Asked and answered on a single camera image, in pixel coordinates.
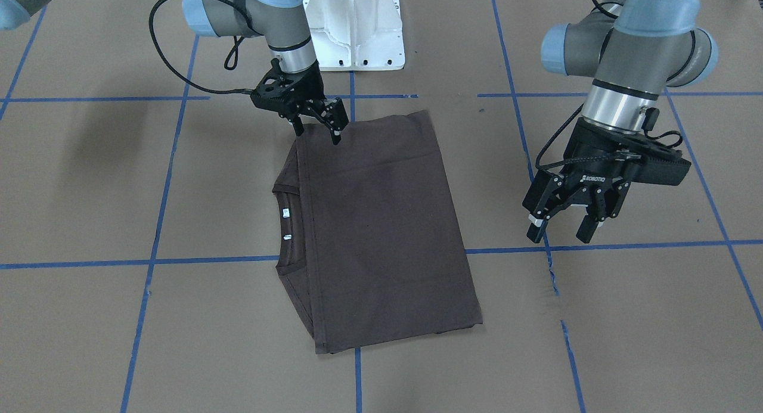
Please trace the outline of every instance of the white plastic base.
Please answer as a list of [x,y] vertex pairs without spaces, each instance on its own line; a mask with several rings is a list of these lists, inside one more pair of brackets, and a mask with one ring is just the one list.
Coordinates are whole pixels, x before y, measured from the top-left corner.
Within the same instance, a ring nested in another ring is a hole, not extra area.
[[303,0],[321,70],[405,66],[400,0]]

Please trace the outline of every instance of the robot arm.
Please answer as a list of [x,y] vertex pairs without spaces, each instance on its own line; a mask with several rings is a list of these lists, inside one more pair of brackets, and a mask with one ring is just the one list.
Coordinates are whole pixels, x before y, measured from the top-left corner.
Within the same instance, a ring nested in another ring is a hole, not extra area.
[[[536,243],[548,220],[569,206],[586,207],[577,237],[589,243],[603,221],[619,214],[633,182],[678,185],[690,168],[675,149],[680,140],[665,145],[657,141],[662,136],[651,138],[649,131],[665,85],[694,84],[717,62],[717,45],[694,26],[699,1],[605,0],[600,5],[616,19],[597,8],[578,24],[551,28],[543,41],[548,71],[594,81],[578,110],[581,117],[564,160],[539,163],[578,111],[537,158],[539,170],[523,201],[531,212],[527,237]],[[548,170],[556,166],[563,166],[559,173]]]
[[[27,22],[50,1],[0,0],[0,29],[16,28]],[[152,19],[165,1],[168,0],[160,0],[155,5],[150,20],[152,37],[159,51]],[[248,94],[257,108],[278,112],[291,123],[297,136],[303,133],[300,115],[315,117],[329,128],[332,142],[340,142],[340,134],[349,121],[341,99],[327,99],[324,95],[302,0],[183,0],[183,12],[197,35],[265,36],[274,57],[272,68],[256,89],[229,92]],[[196,88],[213,92],[183,78],[169,63],[167,66]]]

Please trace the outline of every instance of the dark gray cloth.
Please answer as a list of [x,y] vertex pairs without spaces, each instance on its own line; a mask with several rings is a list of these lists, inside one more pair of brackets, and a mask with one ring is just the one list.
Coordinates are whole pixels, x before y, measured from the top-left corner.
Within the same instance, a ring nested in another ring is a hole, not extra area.
[[317,353],[482,323],[425,111],[305,126],[273,187],[276,269]]

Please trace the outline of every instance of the folded cloth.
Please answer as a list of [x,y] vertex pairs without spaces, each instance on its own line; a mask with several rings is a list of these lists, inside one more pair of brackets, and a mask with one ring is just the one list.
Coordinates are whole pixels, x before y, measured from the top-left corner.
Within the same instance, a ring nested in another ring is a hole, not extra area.
[[482,323],[429,114],[306,125],[273,193],[276,269],[316,353]]

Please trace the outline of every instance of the blue grid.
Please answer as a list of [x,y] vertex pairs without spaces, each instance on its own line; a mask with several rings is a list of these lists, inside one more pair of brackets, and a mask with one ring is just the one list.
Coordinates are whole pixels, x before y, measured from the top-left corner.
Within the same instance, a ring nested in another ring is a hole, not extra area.
[[[501,20],[499,18],[499,13],[498,13],[498,5],[496,3],[496,0],[491,0],[491,3],[492,3],[493,11],[494,11],[494,19],[495,19],[496,27],[498,31],[498,38],[501,42],[501,50],[504,56],[504,63],[506,67],[506,74],[507,74],[507,80],[509,83],[510,92],[509,93],[480,93],[479,95],[477,95],[477,97],[479,98],[511,98],[514,112],[517,118],[517,125],[519,128],[519,134],[520,134],[520,139],[522,142],[523,151],[526,156],[527,171],[528,171],[529,179],[532,180],[532,178],[534,177],[534,171],[532,170],[531,155],[529,154],[529,149],[527,147],[526,136],[524,133],[518,98],[584,97],[587,95],[587,93],[584,93],[584,92],[535,92],[535,93],[517,92],[513,84],[513,77],[511,73],[509,57],[507,54],[506,44],[504,41],[503,28],[501,27]],[[131,361],[128,366],[128,375],[126,376],[126,381],[125,381],[125,391],[123,392],[122,407],[120,407],[120,412],[125,413],[126,410],[128,410],[128,402],[130,397],[132,380],[134,377],[135,365],[137,362],[139,343],[141,342],[142,325],[144,324],[145,310],[147,309],[148,300],[150,298],[149,288],[150,288],[151,280],[153,277],[153,270],[155,269],[155,267],[161,266],[161,265],[171,265],[171,264],[243,263],[243,262],[257,262],[257,261],[277,261],[278,256],[265,255],[265,256],[217,256],[217,257],[197,257],[197,258],[168,258],[168,259],[157,258],[157,252],[158,252],[162,225],[164,220],[164,213],[166,211],[167,198],[169,196],[169,188],[172,181],[172,165],[173,165],[173,161],[175,157],[175,152],[177,151],[178,139],[180,136],[180,132],[182,130],[182,122],[183,122],[183,117],[185,115],[186,104],[188,101],[209,100],[210,97],[209,96],[189,96],[188,95],[189,86],[186,85],[183,91],[183,95],[181,96],[170,95],[170,96],[123,96],[123,97],[82,97],[82,98],[55,98],[55,97],[13,98],[12,97],[13,90],[16,87],[17,81],[24,68],[24,64],[26,63],[27,57],[33,46],[33,43],[35,43],[36,35],[38,35],[38,31],[40,29],[40,26],[45,16],[45,11],[46,11],[45,8],[43,8],[40,11],[38,20],[36,21],[36,24],[35,24],[35,28],[33,28],[32,30],[29,41],[27,42],[27,46],[25,47],[21,60],[19,61],[19,64],[17,65],[16,72],[11,81],[11,85],[8,88],[8,92],[5,98],[0,99],[0,101],[2,101],[2,106],[0,106],[0,120],[2,120],[3,116],[5,115],[5,111],[8,108],[8,105],[11,103],[13,104],[82,103],[82,101],[90,101],[91,103],[98,103],[99,101],[180,101],[181,103],[177,125],[175,128],[175,136],[172,143],[172,151],[169,156],[169,166],[168,166],[167,174],[166,174],[164,192],[163,192],[162,201],[160,205],[159,215],[157,218],[156,234],[153,241],[151,256],[149,259],[122,259],[122,260],[72,261],[72,262],[49,262],[49,263],[0,263],[0,270],[61,269],[61,268],[93,267],[93,266],[147,266],[148,267],[147,276],[145,277],[144,294],[142,295],[142,300],[141,300],[141,311],[139,312],[139,318],[138,318],[138,322],[136,326],[136,335],[134,339]],[[193,75],[193,66],[194,66],[194,60],[196,59],[197,48],[198,48],[198,36],[196,36],[196,38],[194,39],[193,48],[191,49],[191,57],[188,63],[188,73],[187,73],[188,78],[191,78],[191,76]],[[357,95],[355,93],[354,72],[349,73],[349,84],[351,85],[351,89],[349,90],[349,95],[336,95],[336,96],[330,96],[330,97],[341,97],[341,98],[345,98],[349,100],[349,111],[351,112],[349,115],[351,116],[352,122],[355,121],[355,101],[357,99],[401,99],[401,98],[418,98],[419,97],[417,94]],[[553,283],[553,288],[555,290],[555,293],[558,296],[559,291],[556,288],[556,279],[553,274],[553,258],[551,257],[551,252],[575,251],[575,250],[633,250],[633,249],[725,246],[727,247],[728,252],[730,253],[730,256],[732,257],[733,263],[739,275],[739,279],[741,280],[742,285],[744,289],[746,290],[746,294],[749,298],[753,312],[755,313],[755,316],[758,319],[758,323],[761,329],[763,329],[763,318],[761,318],[760,309],[758,307],[757,302],[755,301],[755,297],[753,296],[752,289],[750,288],[749,283],[747,282],[742,266],[739,263],[739,260],[736,256],[736,251],[734,250],[735,246],[763,245],[763,239],[733,240],[733,239],[730,239],[730,237],[728,236],[727,230],[725,230],[725,225],[723,225],[722,219],[717,210],[711,191],[709,190],[708,183],[706,183],[705,177],[701,171],[700,165],[697,162],[697,158],[694,154],[694,150],[692,150],[689,138],[687,137],[686,131],[684,130],[684,126],[683,126],[683,123],[681,122],[681,118],[679,117],[678,111],[676,110],[675,104],[673,103],[673,97],[680,97],[680,96],[760,96],[760,95],[763,95],[763,92],[670,92],[669,90],[666,89],[662,95],[664,95],[668,99],[668,103],[671,106],[671,111],[673,112],[676,122],[678,123],[678,127],[681,129],[681,132],[684,134],[684,141],[686,142],[687,151],[689,152],[692,163],[694,163],[694,166],[697,169],[697,173],[700,177],[700,181],[703,185],[706,196],[708,197],[709,204],[711,204],[711,207],[713,209],[714,215],[717,220],[717,224],[722,233],[723,240],[665,242],[665,243],[647,243],[647,244],[599,244],[599,245],[586,244],[586,245],[569,245],[569,246],[551,246],[550,243],[548,242],[548,238],[544,237],[543,247],[507,247],[507,248],[468,249],[466,250],[466,253],[469,255],[475,255],[475,254],[494,254],[494,253],[504,254],[504,253],[545,252],[548,257],[548,270],[550,270],[551,283]],[[575,391],[578,397],[578,405],[580,407],[581,413],[585,413],[586,411],[585,402],[584,402],[583,392],[581,389],[580,377],[578,375],[577,365],[575,361],[575,354],[572,350],[572,345],[570,344],[569,328],[567,327],[567,323],[565,323],[564,320],[560,321],[560,323],[562,327],[562,334],[565,340],[565,346],[567,347],[567,355],[569,355],[570,371],[572,372],[572,377],[575,384]],[[360,348],[355,349],[355,410],[357,413],[362,412],[362,351]]]

